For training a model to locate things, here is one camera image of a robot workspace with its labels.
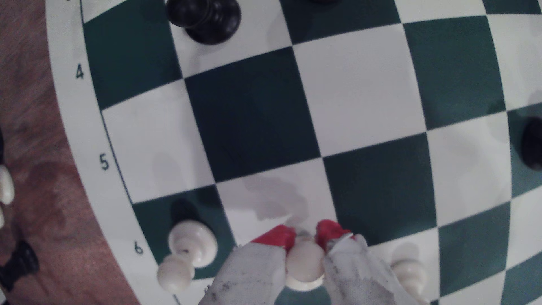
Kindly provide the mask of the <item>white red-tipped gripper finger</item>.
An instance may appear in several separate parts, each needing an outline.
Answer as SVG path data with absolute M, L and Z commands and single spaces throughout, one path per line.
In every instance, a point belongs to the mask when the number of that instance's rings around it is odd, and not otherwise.
M 286 284 L 286 256 L 293 227 L 278 225 L 235 248 L 199 304 L 274 304 Z
M 361 234 L 329 219 L 317 223 L 315 240 L 325 250 L 323 285 L 332 304 L 428 304 L 422 296 L 428 275 L 420 261 L 390 265 Z

